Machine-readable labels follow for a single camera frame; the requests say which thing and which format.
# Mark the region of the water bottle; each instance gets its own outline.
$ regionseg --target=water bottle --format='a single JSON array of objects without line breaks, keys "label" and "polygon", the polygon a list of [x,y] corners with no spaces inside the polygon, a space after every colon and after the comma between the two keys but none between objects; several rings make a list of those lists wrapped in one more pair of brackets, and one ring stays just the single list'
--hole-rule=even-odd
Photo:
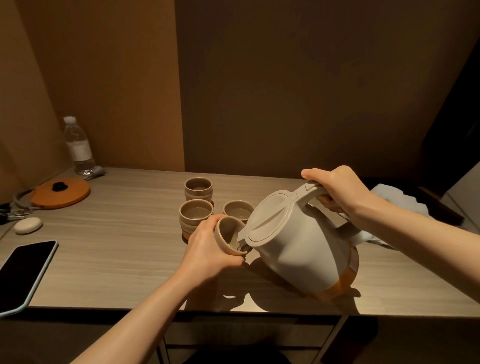
[{"label": "water bottle", "polygon": [[75,163],[75,172],[83,176],[92,174],[95,161],[92,157],[87,135],[78,126],[77,119],[73,116],[65,116],[63,121],[65,121],[65,140]]}]

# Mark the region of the ceramic cup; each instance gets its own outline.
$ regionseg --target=ceramic cup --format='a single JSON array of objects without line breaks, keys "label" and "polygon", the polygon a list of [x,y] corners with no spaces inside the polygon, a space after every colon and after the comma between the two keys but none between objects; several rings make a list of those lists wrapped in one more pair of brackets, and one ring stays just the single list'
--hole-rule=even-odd
[{"label": "ceramic cup", "polygon": [[211,214],[213,206],[208,201],[195,199],[184,202],[179,209],[183,237],[188,240],[200,222],[207,220]]},{"label": "ceramic cup", "polygon": [[220,249],[227,254],[241,256],[252,250],[248,245],[242,251],[237,250],[239,247],[237,235],[244,227],[245,224],[238,218],[232,216],[222,217],[215,226],[214,231],[215,241]]},{"label": "ceramic cup", "polygon": [[185,197],[188,200],[200,198],[212,202],[212,181],[205,177],[193,177],[185,181]]},{"label": "ceramic cup", "polygon": [[223,205],[223,213],[228,216],[240,219],[244,224],[247,223],[255,207],[247,201],[233,200]]}]

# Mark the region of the electric kettle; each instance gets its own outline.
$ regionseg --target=electric kettle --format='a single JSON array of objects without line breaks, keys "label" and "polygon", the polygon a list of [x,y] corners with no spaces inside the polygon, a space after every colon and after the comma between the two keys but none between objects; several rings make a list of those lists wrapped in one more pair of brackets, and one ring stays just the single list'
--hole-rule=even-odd
[{"label": "electric kettle", "polygon": [[316,182],[270,194],[239,231],[238,243],[239,250],[257,250],[267,266],[301,291],[328,300],[343,294],[355,279],[355,246],[365,233],[351,222],[335,227],[308,204],[322,194],[328,192]]}]

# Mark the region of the table surface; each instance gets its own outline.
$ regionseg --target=table surface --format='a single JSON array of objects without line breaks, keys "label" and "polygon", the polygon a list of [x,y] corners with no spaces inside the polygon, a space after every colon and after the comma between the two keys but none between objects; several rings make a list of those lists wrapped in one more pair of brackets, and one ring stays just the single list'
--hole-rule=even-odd
[{"label": "table surface", "polygon": [[[71,171],[64,176],[73,176]],[[82,202],[59,210],[36,211],[44,226],[0,240],[0,261],[16,246],[56,239],[59,248],[30,306],[130,309],[178,267],[185,250],[178,209],[183,183],[202,174],[108,169],[90,182]],[[205,175],[214,186],[215,212],[225,202],[257,205],[276,190],[293,191],[295,179]],[[344,220],[315,202],[336,225]],[[302,296],[260,260],[256,251],[246,265],[224,271],[193,292],[184,310],[271,312],[295,315],[409,315],[480,317],[480,304],[402,253],[363,243],[352,289],[334,302]]]}]

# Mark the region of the kettle lid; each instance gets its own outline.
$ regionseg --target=kettle lid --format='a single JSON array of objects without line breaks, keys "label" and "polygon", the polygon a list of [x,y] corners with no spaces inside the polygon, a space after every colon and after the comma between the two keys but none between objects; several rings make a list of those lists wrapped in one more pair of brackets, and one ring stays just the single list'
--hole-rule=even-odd
[{"label": "kettle lid", "polygon": [[267,240],[281,227],[291,210],[291,204],[287,201],[291,194],[292,192],[286,190],[276,191],[258,204],[246,227],[251,243]]}]

